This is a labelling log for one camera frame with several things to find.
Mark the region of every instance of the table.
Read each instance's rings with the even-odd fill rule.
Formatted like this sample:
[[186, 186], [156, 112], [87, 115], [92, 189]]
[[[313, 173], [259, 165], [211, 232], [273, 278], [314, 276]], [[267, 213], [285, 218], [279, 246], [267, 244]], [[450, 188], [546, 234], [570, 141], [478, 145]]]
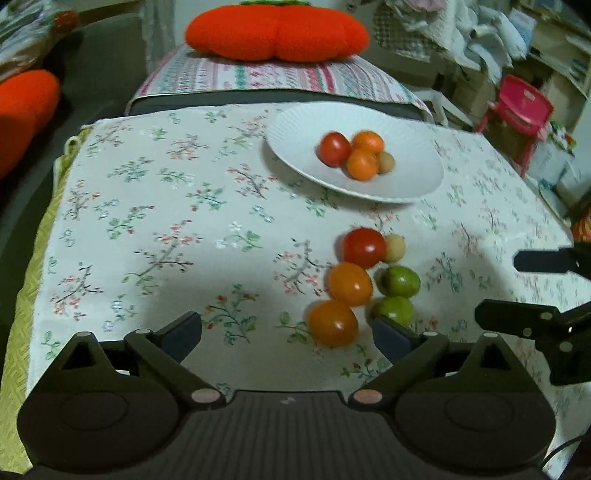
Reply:
[[[517, 250], [569, 240], [483, 136], [410, 122], [441, 156], [444, 182], [416, 204], [378, 205], [313, 184], [273, 154], [265, 127], [289, 106], [187, 108], [93, 127], [47, 245], [29, 390], [74, 332], [115, 340], [195, 310], [203, 339], [183, 365], [226, 395], [348, 395], [389, 367], [364, 309], [355, 309], [356, 342], [338, 349], [319, 345], [305, 318], [327, 298], [337, 238], [355, 226], [406, 237], [401, 263], [423, 283], [413, 298], [416, 332], [471, 342], [482, 333], [473, 310], [484, 298], [561, 310], [589, 298], [581, 278], [513, 269]], [[507, 341], [557, 412], [553, 446], [585, 431], [588, 385], [550, 386], [532, 342]], [[558, 477], [570, 454], [550, 463], [550, 475]]]

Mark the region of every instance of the shelf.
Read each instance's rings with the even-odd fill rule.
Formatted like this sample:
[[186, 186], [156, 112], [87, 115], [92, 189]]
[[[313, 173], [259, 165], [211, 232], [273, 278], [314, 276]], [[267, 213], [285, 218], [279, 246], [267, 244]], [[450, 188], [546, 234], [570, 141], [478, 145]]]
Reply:
[[535, 53], [531, 52], [528, 54], [528, 57], [531, 57], [534, 60], [543, 63], [555, 72], [560, 73], [563, 77], [566, 77], [570, 81], [570, 83], [579, 91], [581, 95], [583, 95], [585, 98], [588, 98], [588, 95], [587, 93], [585, 93], [583, 86], [580, 83], [577, 83], [575, 79], [571, 76], [568, 65], [562, 63], [558, 59], [553, 59], [550, 57], [540, 57], [539, 55], [536, 55]]
[[579, 50], [584, 51], [587, 55], [591, 55], [591, 42], [588, 42], [584, 38], [567, 35], [566, 41], [577, 47]]
[[520, 4], [519, 5], [519, 9], [523, 10], [526, 13], [535, 15], [537, 18], [537, 20], [539, 21], [550, 21], [553, 22], [557, 25], [559, 25], [560, 27], [565, 28], [566, 30], [569, 30], [570, 32], [572, 32], [573, 34], [577, 34], [577, 35], [581, 35], [583, 37], [587, 37], [589, 39], [591, 39], [591, 29], [590, 28], [583, 28], [579, 25], [573, 25], [572, 23], [566, 22], [564, 20], [562, 20], [558, 13], [552, 10], [549, 10], [547, 8], [532, 8], [528, 5], [524, 5], [524, 4]]

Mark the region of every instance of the pink chair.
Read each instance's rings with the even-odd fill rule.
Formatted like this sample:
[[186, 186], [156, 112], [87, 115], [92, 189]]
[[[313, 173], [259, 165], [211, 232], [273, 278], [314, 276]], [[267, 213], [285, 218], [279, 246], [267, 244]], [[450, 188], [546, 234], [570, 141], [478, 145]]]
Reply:
[[501, 85], [499, 100], [497, 103], [489, 104], [475, 131], [482, 133], [489, 118], [494, 114], [500, 116], [514, 130], [527, 135], [527, 144], [514, 159], [521, 168], [521, 176], [524, 177], [530, 167], [538, 134], [546, 126], [553, 111], [552, 103], [538, 89], [513, 75], [507, 75]]

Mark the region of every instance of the tomato-shaped pillow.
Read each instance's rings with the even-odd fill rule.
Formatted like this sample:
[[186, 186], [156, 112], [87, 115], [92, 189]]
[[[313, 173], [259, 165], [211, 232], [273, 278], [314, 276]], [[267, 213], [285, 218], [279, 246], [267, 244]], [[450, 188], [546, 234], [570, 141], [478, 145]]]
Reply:
[[187, 27], [185, 40], [201, 53], [232, 60], [315, 62], [361, 53], [369, 34], [361, 22], [338, 10], [254, 3], [202, 13]]
[[59, 98], [59, 83], [46, 70], [29, 70], [0, 83], [0, 179], [49, 122]]

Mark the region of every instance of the cherry tomato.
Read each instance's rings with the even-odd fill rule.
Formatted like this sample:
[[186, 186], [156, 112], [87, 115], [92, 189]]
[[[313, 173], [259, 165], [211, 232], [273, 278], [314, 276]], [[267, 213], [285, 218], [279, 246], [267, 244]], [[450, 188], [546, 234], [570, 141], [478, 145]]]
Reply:
[[344, 262], [329, 271], [329, 293], [349, 307], [359, 307], [371, 300], [374, 284], [363, 268]]
[[378, 173], [379, 162], [369, 150], [358, 148], [347, 159], [347, 171], [355, 180], [368, 181]]
[[368, 150], [373, 154], [383, 152], [385, 147], [384, 139], [376, 132], [369, 130], [364, 130], [356, 134], [353, 137], [353, 141], [351, 143], [353, 145], [353, 149], [363, 148], [364, 150]]
[[340, 167], [351, 154], [351, 144], [343, 134], [331, 132], [324, 136], [318, 146], [318, 158], [329, 167]]
[[343, 238], [343, 260], [364, 269], [372, 268], [386, 258], [386, 240], [372, 228], [356, 228]]
[[320, 343], [332, 348], [353, 343], [359, 333], [355, 314], [336, 300], [314, 307], [308, 316], [308, 328]]

